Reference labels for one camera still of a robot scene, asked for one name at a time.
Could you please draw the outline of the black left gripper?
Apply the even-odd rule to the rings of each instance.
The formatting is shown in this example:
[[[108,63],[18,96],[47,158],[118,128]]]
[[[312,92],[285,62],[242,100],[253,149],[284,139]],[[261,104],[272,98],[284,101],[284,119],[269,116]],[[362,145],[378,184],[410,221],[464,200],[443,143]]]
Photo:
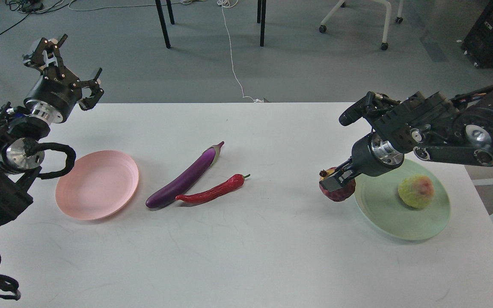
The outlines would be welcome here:
[[[47,124],[67,121],[77,102],[83,111],[93,109],[104,95],[100,81],[102,68],[98,68],[94,78],[80,80],[63,64],[60,49],[67,37],[64,34],[60,39],[41,38],[33,43],[29,54],[22,55],[22,64],[42,76],[26,95],[24,107],[31,116]],[[76,89],[66,84],[75,84]],[[82,97],[81,89],[90,90],[90,95]]]

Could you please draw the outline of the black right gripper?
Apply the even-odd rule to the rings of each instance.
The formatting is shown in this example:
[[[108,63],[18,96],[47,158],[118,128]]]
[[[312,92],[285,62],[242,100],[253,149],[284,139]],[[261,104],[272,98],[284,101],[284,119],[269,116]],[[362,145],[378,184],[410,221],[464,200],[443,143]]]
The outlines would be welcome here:
[[[404,154],[393,148],[377,133],[369,133],[354,143],[351,157],[346,162],[331,168],[330,175],[319,180],[319,184],[329,192],[345,188],[360,174],[379,177],[402,166]]]

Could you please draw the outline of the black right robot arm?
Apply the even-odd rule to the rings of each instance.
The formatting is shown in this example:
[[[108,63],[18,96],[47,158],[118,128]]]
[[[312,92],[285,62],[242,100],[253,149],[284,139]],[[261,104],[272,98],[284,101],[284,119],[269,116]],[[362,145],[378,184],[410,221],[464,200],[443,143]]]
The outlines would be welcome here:
[[[354,143],[345,163],[319,174],[319,186],[327,194],[348,198],[356,177],[395,170],[410,152],[429,162],[493,166],[493,85],[452,99],[440,92],[429,97],[417,92],[399,101],[368,92],[339,122],[346,126],[361,118],[371,131]]]

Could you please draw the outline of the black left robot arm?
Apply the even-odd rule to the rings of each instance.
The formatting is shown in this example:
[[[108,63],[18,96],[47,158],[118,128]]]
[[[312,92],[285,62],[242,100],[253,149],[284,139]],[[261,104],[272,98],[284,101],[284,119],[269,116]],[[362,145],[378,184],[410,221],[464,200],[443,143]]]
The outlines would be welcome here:
[[[76,152],[68,145],[42,142],[50,125],[67,121],[76,105],[93,109],[104,91],[98,69],[94,78],[81,80],[63,64],[60,39],[42,38],[24,55],[23,63],[40,72],[39,80],[23,104],[0,107],[0,226],[15,220],[33,197],[29,189],[36,179],[53,179],[70,173]]]

